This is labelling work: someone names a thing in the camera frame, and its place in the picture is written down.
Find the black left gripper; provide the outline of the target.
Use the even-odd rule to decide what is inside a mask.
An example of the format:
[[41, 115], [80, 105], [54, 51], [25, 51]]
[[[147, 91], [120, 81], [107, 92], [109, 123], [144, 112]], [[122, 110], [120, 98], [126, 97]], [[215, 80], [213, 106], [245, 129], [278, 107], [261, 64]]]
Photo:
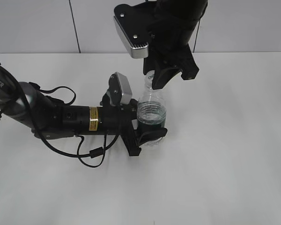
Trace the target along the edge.
[[138, 128], [136, 136], [132, 121], [137, 118], [137, 109], [136, 99], [131, 99], [128, 105], [112, 106], [107, 94], [104, 94], [99, 107], [99, 131], [119, 135], [131, 157], [140, 155], [140, 146], [157, 146], [168, 132], [163, 127], [149, 130]]

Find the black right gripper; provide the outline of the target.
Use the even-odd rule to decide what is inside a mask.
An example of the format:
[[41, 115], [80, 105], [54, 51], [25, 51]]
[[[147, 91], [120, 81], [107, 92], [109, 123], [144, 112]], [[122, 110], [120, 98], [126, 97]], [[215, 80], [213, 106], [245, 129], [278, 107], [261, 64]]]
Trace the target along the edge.
[[158, 0], [149, 27], [152, 42], [144, 58], [143, 74], [154, 71], [152, 89], [161, 90], [178, 73], [192, 80], [199, 72], [189, 40], [199, 22], [199, 1]]

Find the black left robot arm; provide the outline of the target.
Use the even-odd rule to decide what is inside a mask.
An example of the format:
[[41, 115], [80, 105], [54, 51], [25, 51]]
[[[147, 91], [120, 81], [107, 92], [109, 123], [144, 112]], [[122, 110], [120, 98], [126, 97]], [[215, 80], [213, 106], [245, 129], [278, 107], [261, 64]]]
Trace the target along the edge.
[[109, 87], [97, 107], [74, 105], [50, 96], [32, 82], [17, 81], [0, 63], [0, 119], [6, 115], [29, 127], [45, 142], [79, 135], [121, 137], [130, 156], [138, 156], [141, 145], [166, 136], [163, 124], [138, 125], [138, 102], [133, 99], [126, 76], [113, 73]]

